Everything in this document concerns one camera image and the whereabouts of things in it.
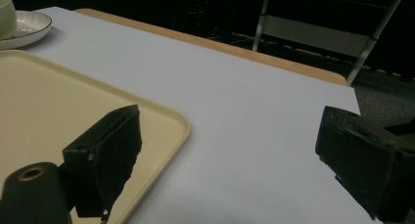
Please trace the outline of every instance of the dark background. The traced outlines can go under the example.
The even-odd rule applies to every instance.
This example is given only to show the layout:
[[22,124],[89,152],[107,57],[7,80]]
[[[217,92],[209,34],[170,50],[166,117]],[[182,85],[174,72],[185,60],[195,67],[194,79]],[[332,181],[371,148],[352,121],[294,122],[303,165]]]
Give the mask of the dark background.
[[[91,8],[206,37],[254,36],[263,0],[14,0],[17,10]],[[270,0],[268,14],[370,35],[392,0]],[[365,65],[415,77],[415,0],[402,0]]]

